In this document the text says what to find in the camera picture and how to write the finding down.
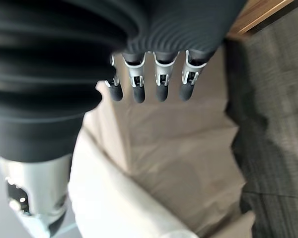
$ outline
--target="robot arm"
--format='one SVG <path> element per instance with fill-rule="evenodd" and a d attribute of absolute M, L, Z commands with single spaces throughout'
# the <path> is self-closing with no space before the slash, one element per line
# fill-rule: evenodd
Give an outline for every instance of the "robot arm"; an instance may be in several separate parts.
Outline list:
<path fill-rule="evenodd" d="M 154 52 L 164 101 L 176 56 L 187 51 L 180 97 L 188 100 L 245 2 L 0 0 L 0 167 L 29 233 L 49 238 L 62 223 L 83 116 L 101 101 L 97 82 L 122 99 L 112 55 L 123 52 L 141 103 L 145 53 Z"/>

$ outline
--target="black fingertip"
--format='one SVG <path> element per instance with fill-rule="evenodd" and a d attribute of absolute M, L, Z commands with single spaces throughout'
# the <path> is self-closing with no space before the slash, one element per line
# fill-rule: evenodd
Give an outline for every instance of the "black fingertip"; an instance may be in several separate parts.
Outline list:
<path fill-rule="evenodd" d="M 111 85 L 111 87 L 109 88 L 109 91 L 110 91 L 111 98 L 114 101 L 119 102 L 123 99 L 123 90 L 121 88 L 121 84 L 118 84 L 118 86 Z"/>
<path fill-rule="evenodd" d="M 61 227 L 61 225 L 64 221 L 65 214 L 66 214 L 66 212 L 59 219 L 57 219 L 54 223 L 49 225 L 49 230 L 50 230 L 50 236 L 51 237 L 53 237 L 58 232 L 58 230 L 60 229 L 60 227 Z"/>
<path fill-rule="evenodd" d="M 192 96 L 193 89 L 194 89 L 194 85 L 191 85 L 190 83 L 187 83 L 187 84 L 182 83 L 180 87 L 180 94 L 179 94 L 180 99 L 183 102 L 188 101 Z"/>
<path fill-rule="evenodd" d="M 134 90 L 134 99 L 137 103 L 143 103 L 145 100 L 145 87 L 136 86 Z"/>
<path fill-rule="evenodd" d="M 168 86 L 157 85 L 157 99 L 159 102 L 164 102 L 168 97 Z"/>

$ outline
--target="brown paper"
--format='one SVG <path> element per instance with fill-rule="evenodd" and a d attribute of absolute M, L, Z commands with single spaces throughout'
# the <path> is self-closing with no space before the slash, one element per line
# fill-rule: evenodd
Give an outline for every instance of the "brown paper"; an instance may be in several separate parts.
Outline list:
<path fill-rule="evenodd" d="M 222 50 L 206 66 L 188 102 L 178 98 L 183 62 L 180 54 L 169 96 L 159 103 L 153 57 L 147 54 L 146 100 L 137 104 L 127 68 L 117 57 L 124 99 L 113 102 L 106 85 L 98 83 L 103 101 L 86 115 L 84 126 L 123 172 L 204 237 L 240 216 L 244 179 L 230 149 L 237 128 L 224 113 Z"/>

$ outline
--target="wooden surface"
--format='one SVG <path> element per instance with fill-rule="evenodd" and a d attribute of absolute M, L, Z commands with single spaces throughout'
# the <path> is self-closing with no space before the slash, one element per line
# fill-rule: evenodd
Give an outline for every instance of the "wooden surface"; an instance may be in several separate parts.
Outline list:
<path fill-rule="evenodd" d="M 230 34 L 241 35 L 294 0 L 249 0 Z"/>

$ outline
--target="gray carpet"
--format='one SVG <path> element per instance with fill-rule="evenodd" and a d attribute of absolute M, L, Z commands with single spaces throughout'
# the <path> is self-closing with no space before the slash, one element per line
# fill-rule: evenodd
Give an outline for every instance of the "gray carpet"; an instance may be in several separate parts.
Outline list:
<path fill-rule="evenodd" d="M 298 8 L 244 44 L 227 42 L 226 66 L 253 237 L 298 238 Z"/>

